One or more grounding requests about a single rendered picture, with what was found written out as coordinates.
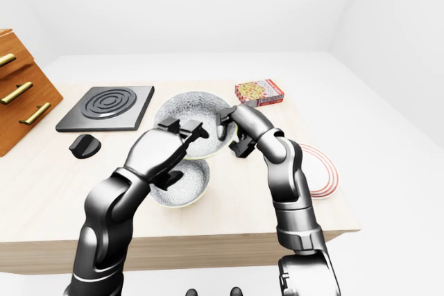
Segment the large patterned grey bowl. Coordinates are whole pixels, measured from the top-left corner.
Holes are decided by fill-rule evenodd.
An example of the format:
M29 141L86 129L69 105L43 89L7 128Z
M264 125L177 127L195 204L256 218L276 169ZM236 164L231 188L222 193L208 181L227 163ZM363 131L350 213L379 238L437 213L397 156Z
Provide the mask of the large patterned grey bowl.
M181 125L189 120L202 122L209 137L199 138L191 143L185 159L206 159L229 146L236 137L237 125L235 123L227 126L226 138L223 141L219 140L216 134L216 113L229 107L227 102L216 95L207 92L185 92L175 95L161 106L155 115L154 125L170 116L180 119Z

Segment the flat dark stove plate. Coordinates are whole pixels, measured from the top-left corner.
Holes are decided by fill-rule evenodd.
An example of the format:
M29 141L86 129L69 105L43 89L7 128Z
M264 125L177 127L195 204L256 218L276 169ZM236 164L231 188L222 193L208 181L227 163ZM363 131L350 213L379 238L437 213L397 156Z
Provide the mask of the flat dark stove plate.
M152 85L92 87L55 129L58 132L137 130L154 91Z

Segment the wooden cabinet with drawers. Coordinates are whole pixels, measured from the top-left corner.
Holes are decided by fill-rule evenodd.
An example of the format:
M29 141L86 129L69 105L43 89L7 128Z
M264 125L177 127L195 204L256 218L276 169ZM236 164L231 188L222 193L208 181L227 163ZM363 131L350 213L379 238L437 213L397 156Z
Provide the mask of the wooden cabinet with drawers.
M0 157L61 100L13 30L0 29Z

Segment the silver robot right hand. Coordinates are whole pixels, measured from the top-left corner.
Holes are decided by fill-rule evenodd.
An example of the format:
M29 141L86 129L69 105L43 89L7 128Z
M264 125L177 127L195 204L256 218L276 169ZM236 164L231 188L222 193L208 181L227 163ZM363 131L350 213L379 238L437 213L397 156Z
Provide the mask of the silver robot right hand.
M216 133L220 141L226 138L226 128L231 122L235 122L238 126L239 141L233 141L229 147L240 158L249 156L260 137L274 128L273 124L255 108L246 104L235 105L216 113Z

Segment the silver robot left hand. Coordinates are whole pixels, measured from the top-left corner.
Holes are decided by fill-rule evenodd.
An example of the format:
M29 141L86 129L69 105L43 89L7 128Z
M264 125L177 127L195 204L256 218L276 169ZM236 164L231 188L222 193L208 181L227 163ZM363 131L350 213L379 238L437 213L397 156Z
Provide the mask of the silver robot left hand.
M169 117L135 142L124 168L166 191L183 176L173 167L183 160L190 143L200 137L209 137L202 122L190 120L180 125L179 119Z

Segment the small patterned grey bowl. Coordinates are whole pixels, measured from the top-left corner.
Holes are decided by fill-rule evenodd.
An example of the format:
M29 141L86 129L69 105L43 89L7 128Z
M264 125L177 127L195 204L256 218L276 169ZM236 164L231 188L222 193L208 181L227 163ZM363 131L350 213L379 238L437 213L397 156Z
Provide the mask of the small patterned grey bowl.
M174 171L183 176L166 191L151 185L151 197L164 207L186 207L197 201L206 191L210 180L210 168L205 160L182 160Z

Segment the round black stove knob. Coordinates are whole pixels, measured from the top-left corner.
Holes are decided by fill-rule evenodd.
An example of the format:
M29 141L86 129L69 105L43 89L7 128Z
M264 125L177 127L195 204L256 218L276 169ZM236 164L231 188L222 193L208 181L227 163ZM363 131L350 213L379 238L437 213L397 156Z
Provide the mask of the round black stove knob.
M70 145L69 150L77 159L86 159L101 149L101 142L90 134L79 135Z

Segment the white plate with red rings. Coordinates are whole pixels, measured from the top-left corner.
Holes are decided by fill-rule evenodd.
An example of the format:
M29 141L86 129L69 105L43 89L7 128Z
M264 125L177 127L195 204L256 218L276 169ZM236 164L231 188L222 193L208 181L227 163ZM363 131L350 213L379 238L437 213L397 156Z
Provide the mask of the white plate with red rings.
M308 181L311 197L324 199L339 189L339 172L333 161L321 150L300 144L302 149L302 170Z

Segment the printed red food box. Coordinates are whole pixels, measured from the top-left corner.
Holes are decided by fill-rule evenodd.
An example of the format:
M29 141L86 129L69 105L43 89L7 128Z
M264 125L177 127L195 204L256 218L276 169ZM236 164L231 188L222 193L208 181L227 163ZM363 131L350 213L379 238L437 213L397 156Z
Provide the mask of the printed red food box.
M235 85L239 101L250 107L260 107L280 103L284 92L271 80L256 80Z

